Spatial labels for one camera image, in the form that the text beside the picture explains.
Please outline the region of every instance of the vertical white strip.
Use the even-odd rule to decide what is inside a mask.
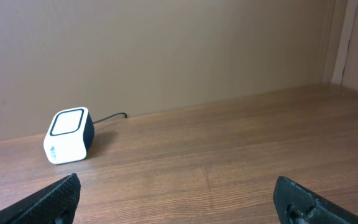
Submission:
[[[352,36],[354,19],[356,18],[357,5],[358,0],[347,1],[341,39],[339,41],[338,53],[336,55],[333,79],[331,80],[331,82],[334,84],[342,83],[343,72],[346,65],[347,50],[349,48],[349,42]]]

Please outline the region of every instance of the white device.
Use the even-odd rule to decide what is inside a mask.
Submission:
[[[44,140],[49,162],[63,164],[82,160],[92,143],[94,127],[85,107],[58,112]]]

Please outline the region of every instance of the wooden floor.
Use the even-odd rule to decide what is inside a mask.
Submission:
[[[358,215],[358,93],[309,86],[105,122],[55,166],[43,135],[0,142],[0,209],[76,172],[75,223],[278,223],[287,176]]]

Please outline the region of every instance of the power cord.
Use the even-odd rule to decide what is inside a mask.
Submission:
[[[128,118],[128,115],[127,115],[126,113],[121,112],[121,113],[116,113],[116,114],[110,115],[110,116],[108,116],[107,118],[100,119],[99,121],[94,121],[93,123],[96,124],[96,123],[105,121],[105,120],[107,120],[107,119],[109,119],[109,118],[112,118],[113,116],[120,115],[120,114],[123,114],[123,115],[125,115],[125,118]]]

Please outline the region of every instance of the dark blue side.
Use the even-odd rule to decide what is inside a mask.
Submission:
[[[83,134],[84,145],[87,152],[92,144],[93,137],[94,137],[93,122],[92,122],[91,115],[88,113],[88,116],[86,117],[86,123],[85,123],[84,134]]]

